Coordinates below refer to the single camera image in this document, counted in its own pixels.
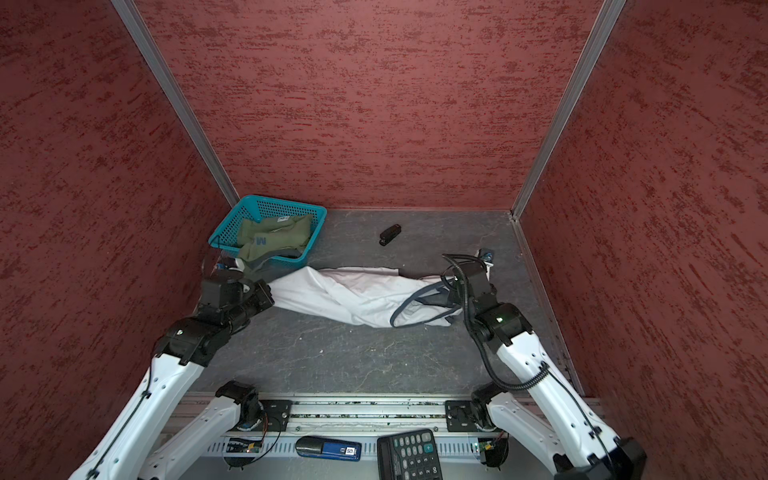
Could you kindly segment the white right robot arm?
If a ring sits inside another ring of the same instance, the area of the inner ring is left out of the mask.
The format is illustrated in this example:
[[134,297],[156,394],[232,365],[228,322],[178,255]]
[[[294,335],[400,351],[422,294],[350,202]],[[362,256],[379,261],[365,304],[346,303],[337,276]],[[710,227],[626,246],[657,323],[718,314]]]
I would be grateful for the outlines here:
[[497,299],[486,264],[447,254],[464,326],[495,388],[489,423],[525,447],[555,479],[639,479],[647,454],[620,437],[550,359],[522,312]]

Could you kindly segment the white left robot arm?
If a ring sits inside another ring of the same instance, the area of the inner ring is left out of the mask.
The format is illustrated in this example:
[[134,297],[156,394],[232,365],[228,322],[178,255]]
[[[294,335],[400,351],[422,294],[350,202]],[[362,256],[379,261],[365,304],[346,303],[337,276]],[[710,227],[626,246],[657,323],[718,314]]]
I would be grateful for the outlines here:
[[256,388],[229,381],[194,420],[162,446],[155,444],[218,351],[274,304],[265,281],[250,281],[236,270],[217,270],[201,287],[194,314],[156,342],[139,386],[72,478],[178,479],[227,431],[266,433],[268,416]]

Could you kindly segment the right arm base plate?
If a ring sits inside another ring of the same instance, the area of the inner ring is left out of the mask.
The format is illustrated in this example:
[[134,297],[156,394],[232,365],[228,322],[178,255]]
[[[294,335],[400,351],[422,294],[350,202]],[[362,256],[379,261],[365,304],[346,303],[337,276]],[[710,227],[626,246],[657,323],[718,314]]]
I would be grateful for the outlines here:
[[478,432],[477,418],[470,400],[444,402],[446,428],[451,433]]

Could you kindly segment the white tank top navy trim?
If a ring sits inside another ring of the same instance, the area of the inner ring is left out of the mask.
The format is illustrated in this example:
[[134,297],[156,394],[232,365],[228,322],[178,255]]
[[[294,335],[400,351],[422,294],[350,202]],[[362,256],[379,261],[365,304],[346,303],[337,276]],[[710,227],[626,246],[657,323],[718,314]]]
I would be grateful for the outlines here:
[[269,287],[277,308],[349,325],[447,327],[462,313],[440,277],[409,278],[384,267],[303,267]]

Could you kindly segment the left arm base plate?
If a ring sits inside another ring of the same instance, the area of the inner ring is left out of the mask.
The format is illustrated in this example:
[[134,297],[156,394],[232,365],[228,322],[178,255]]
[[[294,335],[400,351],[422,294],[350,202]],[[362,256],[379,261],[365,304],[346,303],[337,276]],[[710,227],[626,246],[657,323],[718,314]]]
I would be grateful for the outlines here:
[[267,431],[285,432],[288,429],[293,401],[287,399],[261,399],[260,403],[267,418]]

